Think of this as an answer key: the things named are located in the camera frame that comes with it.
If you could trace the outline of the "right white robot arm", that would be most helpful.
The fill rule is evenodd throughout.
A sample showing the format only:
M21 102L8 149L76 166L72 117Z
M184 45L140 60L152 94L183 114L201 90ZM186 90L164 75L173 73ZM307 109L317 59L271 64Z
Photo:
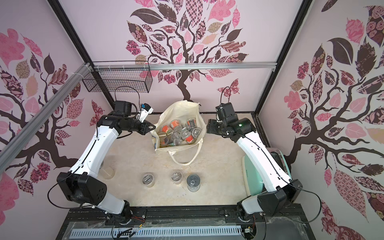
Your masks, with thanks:
M294 203L302 191L299 180L293 180L280 168L263 144L257 129L247 119L239 119L231 103L216 107L217 120L210 119L207 133L229 138L251 160L263 180L265 191L241 201L245 215L265 213L274 216L281 209Z

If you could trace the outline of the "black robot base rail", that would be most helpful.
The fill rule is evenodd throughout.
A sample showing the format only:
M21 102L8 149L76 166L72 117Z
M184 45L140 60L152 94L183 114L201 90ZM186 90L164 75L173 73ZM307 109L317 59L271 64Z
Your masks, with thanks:
M238 205L130 207L130 219L105 211L82 208L68 212L57 240L68 240L73 229L240 226L241 236L176 237L136 240L314 240L303 208L293 204L273 217L264 213L245 215Z

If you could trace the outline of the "cream canvas tote bag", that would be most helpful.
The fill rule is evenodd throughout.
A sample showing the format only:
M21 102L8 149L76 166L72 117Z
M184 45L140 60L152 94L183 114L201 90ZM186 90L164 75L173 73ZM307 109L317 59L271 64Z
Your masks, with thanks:
M173 132L171 135L161 132L162 126L170 125L171 121L175 119L180 120L182 123L183 129L180 132ZM207 125L200 114L200 105L198 103L186 100L173 103L160 115L155 126L156 129L151 131L151 135L156 152L168 153L173 162L180 166L188 166L197 159L203 146L203 137L207 132ZM192 144L187 144L184 140L187 133L191 133L194 137ZM176 153L193 147L197 147L197 150L189 161L182 160L179 162L175 158Z

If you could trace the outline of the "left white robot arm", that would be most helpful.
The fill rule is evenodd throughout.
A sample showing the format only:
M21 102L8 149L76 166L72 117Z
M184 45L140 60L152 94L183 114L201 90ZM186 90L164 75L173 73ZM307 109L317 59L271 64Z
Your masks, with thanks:
M155 129L146 120L153 108L147 103L142 104L140 112L131 117L132 105L116 101L114 110L103 115L97 122L93 139L78 161L68 172L58 175L58 185L68 201L88 204L108 214L131 218L129 203L110 194L107 185L97 177L109 148L122 132L136 132L144 136Z

